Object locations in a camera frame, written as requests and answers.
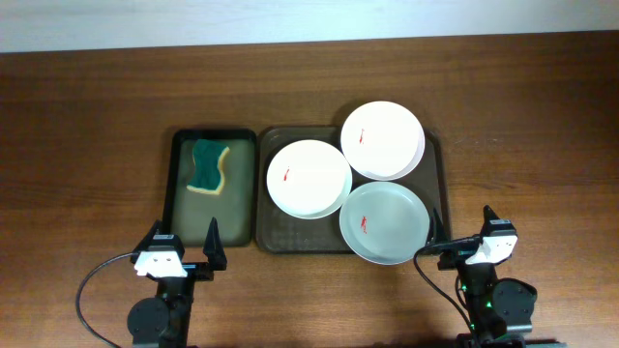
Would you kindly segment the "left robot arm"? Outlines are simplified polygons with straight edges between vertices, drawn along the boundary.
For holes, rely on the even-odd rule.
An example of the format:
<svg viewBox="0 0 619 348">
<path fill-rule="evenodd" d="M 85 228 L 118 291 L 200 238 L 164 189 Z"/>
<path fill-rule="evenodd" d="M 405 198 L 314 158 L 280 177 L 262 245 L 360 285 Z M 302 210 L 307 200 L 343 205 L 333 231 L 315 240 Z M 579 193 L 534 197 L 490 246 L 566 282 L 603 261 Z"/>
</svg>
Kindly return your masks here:
<svg viewBox="0 0 619 348">
<path fill-rule="evenodd" d="M 156 295 L 137 302 L 128 314 L 133 347 L 186 347 L 191 321 L 194 286 L 212 281 L 227 267 L 218 222 L 210 221 L 203 245 L 205 262 L 185 263 L 179 236 L 163 234 L 155 221 L 133 250 L 131 262 L 138 276 L 157 283 Z"/>
</svg>

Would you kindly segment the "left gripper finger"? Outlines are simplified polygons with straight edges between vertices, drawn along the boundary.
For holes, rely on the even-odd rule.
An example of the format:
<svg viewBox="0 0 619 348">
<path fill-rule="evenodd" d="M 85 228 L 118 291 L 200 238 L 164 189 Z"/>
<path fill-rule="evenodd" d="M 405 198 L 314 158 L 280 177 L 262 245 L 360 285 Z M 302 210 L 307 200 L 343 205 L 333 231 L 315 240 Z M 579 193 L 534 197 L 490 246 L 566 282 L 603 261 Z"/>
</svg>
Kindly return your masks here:
<svg viewBox="0 0 619 348">
<path fill-rule="evenodd" d="M 203 246 L 203 254 L 207 257 L 207 262 L 212 271 L 225 271 L 227 268 L 227 258 L 223 250 L 223 245 L 219 233 L 217 219 L 213 217 L 210 221 L 208 232 Z"/>
<path fill-rule="evenodd" d="M 136 247 L 132 251 L 132 256 L 130 257 L 130 262 L 135 264 L 139 254 L 142 251 L 146 251 L 147 248 L 152 244 L 154 236 L 159 234 L 162 229 L 162 221 L 156 220 L 151 226 L 150 230 L 146 233 L 146 235 L 141 239 L 141 241 L 136 245 Z"/>
</svg>

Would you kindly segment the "green yellow sponge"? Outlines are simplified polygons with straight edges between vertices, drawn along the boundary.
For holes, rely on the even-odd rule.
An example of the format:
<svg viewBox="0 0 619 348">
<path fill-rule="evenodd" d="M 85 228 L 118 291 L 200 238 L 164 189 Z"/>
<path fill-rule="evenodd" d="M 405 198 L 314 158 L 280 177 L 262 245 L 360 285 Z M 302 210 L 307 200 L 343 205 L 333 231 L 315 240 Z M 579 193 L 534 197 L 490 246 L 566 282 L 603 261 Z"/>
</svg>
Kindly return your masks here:
<svg viewBox="0 0 619 348">
<path fill-rule="evenodd" d="M 225 184 L 223 163 L 229 151 L 228 146 L 218 141 L 197 140 L 192 148 L 194 172 L 187 189 L 202 194 L 221 194 Z"/>
</svg>

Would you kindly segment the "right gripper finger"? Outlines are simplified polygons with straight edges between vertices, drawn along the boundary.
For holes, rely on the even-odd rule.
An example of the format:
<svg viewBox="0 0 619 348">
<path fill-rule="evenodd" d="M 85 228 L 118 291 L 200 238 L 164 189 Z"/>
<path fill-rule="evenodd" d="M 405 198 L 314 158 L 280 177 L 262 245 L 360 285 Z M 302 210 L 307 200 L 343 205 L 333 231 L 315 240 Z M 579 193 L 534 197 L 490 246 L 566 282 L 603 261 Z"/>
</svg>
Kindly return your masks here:
<svg viewBox="0 0 619 348">
<path fill-rule="evenodd" d="M 443 220 L 436 209 L 432 210 L 432 215 L 429 223 L 427 235 L 427 245 L 440 244 L 450 240 L 449 234 L 446 232 Z"/>
<path fill-rule="evenodd" d="M 485 205 L 483 208 L 484 224 L 482 227 L 483 236 L 491 236 L 499 230 L 503 229 L 503 220 L 490 208 Z"/>
</svg>

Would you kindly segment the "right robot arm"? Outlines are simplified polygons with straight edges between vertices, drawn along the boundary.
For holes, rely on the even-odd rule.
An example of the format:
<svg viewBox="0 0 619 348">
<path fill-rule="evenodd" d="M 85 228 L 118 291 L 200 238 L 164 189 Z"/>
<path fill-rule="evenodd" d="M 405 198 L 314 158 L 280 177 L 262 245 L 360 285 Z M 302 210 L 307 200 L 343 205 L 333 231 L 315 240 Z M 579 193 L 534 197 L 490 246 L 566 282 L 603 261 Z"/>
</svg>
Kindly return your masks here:
<svg viewBox="0 0 619 348">
<path fill-rule="evenodd" d="M 533 330 L 537 289 L 515 278 L 500 278 L 496 267 L 513 255 L 518 235 L 508 219 L 483 207 L 479 233 L 431 251 L 439 255 L 437 269 L 455 271 L 457 306 L 464 313 L 468 333 L 456 338 L 456 347 L 524 347 Z"/>
</svg>

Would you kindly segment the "white plate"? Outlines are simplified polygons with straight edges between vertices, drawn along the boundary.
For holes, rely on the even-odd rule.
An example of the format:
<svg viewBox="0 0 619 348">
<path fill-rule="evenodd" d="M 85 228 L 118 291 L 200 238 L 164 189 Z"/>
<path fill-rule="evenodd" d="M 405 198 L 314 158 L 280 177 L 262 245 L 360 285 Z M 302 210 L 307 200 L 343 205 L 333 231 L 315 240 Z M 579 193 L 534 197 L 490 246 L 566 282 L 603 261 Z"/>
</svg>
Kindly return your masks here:
<svg viewBox="0 0 619 348">
<path fill-rule="evenodd" d="M 422 248 L 430 217 L 410 189 L 391 182 L 371 182 L 355 188 L 339 212 L 339 228 L 349 248 L 379 265 L 411 260 Z"/>
<path fill-rule="evenodd" d="M 348 197 L 352 171 L 335 146 L 320 140 L 299 140 L 273 156 L 266 186 L 274 203 L 290 216 L 324 218 Z"/>
<path fill-rule="evenodd" d="M 372 101 L 344 121 L 340 146 L 351 167 L 376 181 L 393 181 L 413 171 L 426 147 L 423 127 L 404 106 Z"/>
</svg>

